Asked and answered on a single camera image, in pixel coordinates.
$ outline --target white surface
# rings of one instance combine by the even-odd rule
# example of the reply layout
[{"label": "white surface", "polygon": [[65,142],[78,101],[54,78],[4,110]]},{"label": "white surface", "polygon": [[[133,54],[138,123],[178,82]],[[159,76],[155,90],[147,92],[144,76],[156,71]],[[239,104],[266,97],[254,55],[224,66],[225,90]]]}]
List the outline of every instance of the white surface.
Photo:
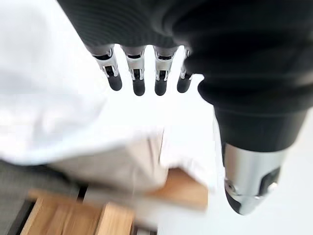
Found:
[{"label": "white surface", "polygon": [[146,93],[133,93],[124,52],[115,47],[121,91],[84,47],[55,0],[0,2],[0,159],[21,165],[105,151],[163,131],[163,166],[182,166],[216,187],[212,106],[176,84],[184,58],[173,60],[164,96],[154,92],[155,55],[145,51]]},{"label": "white surface", "polygon": [[[294,235],[312,234],[313,110],[284,164],[278,189],[252,214],[241,216],[228,205],[223,167],[218,161],[218,190],[209,196],[206,212],[192,211],[152,199],[114,197],[127,201],[139,219],[158,226],[159,235]],[[85,200],[105,202],[103,192],[88,190]]]}]

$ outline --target beige cloth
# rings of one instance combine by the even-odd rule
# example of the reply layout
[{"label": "beige cloth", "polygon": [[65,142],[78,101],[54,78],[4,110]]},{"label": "beige cloth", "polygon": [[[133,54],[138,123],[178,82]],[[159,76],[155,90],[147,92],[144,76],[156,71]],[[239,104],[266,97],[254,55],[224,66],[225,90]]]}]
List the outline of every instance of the beige cloth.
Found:
[{"label": "beige cloth", "polygon": [[168,169],[159,164],[162,134],[115,149],[49,164],[71,177],[114,188],[148,191],[165,184]]}]

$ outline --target black fingertip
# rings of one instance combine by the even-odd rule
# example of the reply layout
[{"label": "black fingertip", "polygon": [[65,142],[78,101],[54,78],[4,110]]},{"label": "black fingertip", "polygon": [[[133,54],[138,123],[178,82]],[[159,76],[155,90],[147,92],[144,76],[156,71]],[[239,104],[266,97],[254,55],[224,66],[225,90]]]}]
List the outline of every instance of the black fingertip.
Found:
[{"label": "black fingertip", "polygon": [[182,79],[180,77],[177,82],[177,91],[179,93],[185,93],[189,89],[190,83],[191,83],[191,80],[186,79],[186,78]]},{"label": "black fingertip", "polygon": [[108,77],[108,81],[112,90],[119,91],[120,89],[122,89],[122,79],[119,74],[116,77],[114,76]]},{"label": "black fingertip", "polygon": [[162,96],[166,92],[167,81],[164,80],[156,80],[155,84],[155,92],[157,95]]},{"label": "black fingertip", "polygon": [[133,90],[134,90],[135,95],[137,95],[137,96],[142,96],[143,94],[145,94],[146,88],[145,88],[144,79],[133,80]]},{"label": "black fingertip", "polygon": [[225,193],[226,193],[226,198],[227,198],[227,201],[228,201],[229,205],[232,207],[232,209],[236,213],[240,214],[240,212],[239,212],[240,211],[240,207],[241,207],[240,202],[237,202],[235,199],[233,199],[226,190],[225,190]]}]

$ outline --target wooden surface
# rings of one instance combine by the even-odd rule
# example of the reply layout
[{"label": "wooden surface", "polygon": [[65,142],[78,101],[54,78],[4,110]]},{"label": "wooden surface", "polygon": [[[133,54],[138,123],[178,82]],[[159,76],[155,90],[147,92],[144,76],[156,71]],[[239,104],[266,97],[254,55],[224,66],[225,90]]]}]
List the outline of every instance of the wooden surface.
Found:
[{"label": "wooden surface", "polygon": [[205,210],[208,204],[208,189],[179,168],[170,169],[165,186],[148,196]]},{"label": "wooden surface", "polygon": [[102,212],[95,235],[129,235],[134,212],[108,203]]},{"label": "wooden surface", "polygon": [[36,204],[21,235],[94,235],[101,208],[39,190],[29,197]]}]

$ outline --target white fabric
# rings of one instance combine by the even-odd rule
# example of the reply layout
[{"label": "white fabric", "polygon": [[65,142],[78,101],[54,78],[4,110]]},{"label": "white fabric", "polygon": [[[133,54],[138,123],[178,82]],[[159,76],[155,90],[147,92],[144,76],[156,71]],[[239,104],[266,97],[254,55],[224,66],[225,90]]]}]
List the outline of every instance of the white fabric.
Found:
[{"label": "white fabric", "polygon": [[154,93],[154,53],[146,49],[146,93],[132,91],[125,56],[115,52],[119,92],[85,49],[55,0],[0,2],[0,158],[35,165],[103,151],[165,127],[160,163],[182,166],[215,185],[212,106],[190,90],[176,91],[183,61],[173,61],[167,93]]}]

